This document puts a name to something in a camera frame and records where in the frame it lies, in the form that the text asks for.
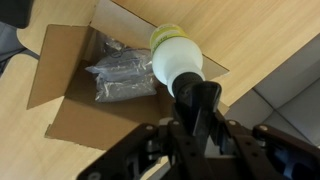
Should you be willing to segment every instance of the cardboard box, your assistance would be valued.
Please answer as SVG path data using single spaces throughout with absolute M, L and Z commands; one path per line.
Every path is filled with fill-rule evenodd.
M 173 99 L 166 87 L 157 95 L 122 102 L 95 102 L 96 84 L 85 67 L 95 63 L 94 32 L 99 30 L 137 48 L 148 48 L 154 26 L 109 0 L 101 0 L 89 27 L 49 25 L 28 108 L 55 98 L 64 100 L 46 136 L 81 145 L 109 149 L 140 123 L 158 124 L 170 116 Z M 227 72 L 206 59 L 206 77 Z M 220 106 L 221 111 L 227 108 Z

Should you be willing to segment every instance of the box flap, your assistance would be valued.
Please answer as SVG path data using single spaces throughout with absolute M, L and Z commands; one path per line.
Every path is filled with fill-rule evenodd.
M 168 88 L 161 85 L 157 88 L 157 100 L 162 117 L 172 117 L 172 104 L 175 99 L 168 93 Z
M 64 95 L 89 32 L 88 27 L 48 26 L 28 109 Z
M 135 48 L 150 48 L 149 39 L 155 26 L 132 14 L 110 0 L 100 0 L 91 27 Z M 203 73 L 207 80 L 228 73 L 228 70 L 203 57 Z
M 65 99 L 46 136 L 107 150 L 138 125 L 118 115 Z

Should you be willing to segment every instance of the bottle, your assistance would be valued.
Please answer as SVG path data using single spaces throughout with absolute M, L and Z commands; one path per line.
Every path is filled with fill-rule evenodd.
M 205 80 L 201 71 L 201 50 L 181 27 L 174 24 L 159 26 L 151 35 L 150 47 L 153 72 L 161 83 L 167 85 L 173 97 L 172 85 L 179 75 L 191 72 Z

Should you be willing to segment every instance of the wooden table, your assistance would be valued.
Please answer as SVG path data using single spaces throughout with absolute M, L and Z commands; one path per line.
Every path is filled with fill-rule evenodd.
M 231 106 L 320 32 L 319 0 L 112 0 L 159 26 L 180 25 L 230 72 L 215 81 Z
M 40 54 L 48 24 L 89 25 L 98 0 L 34 0 L 30 24 L 17 31 L 20 42 Z
M 0 79 L 0 179 L 75 179 L 103 151 L 44 138 L 62 98 L 26 110 L 37 63 L 16 55 Z

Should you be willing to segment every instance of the plastic bag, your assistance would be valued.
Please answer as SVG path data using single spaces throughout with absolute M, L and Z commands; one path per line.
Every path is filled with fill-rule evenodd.
M 87 71 L 106 81 L 123 81 L 152 73 L 151 54 L 146 49 L 124 49 L 102 58 Z
M 140 76 L 126 81 L 109 82 L 97 77 L 97 102 L 114 102 L 156 94 L 153 76 Z
M 97 74 L 97 102 L 114 102 L 154 95 L 151 53 L 147 49 L 127 48 L 100 34 L 101 60 L 86 70 Z

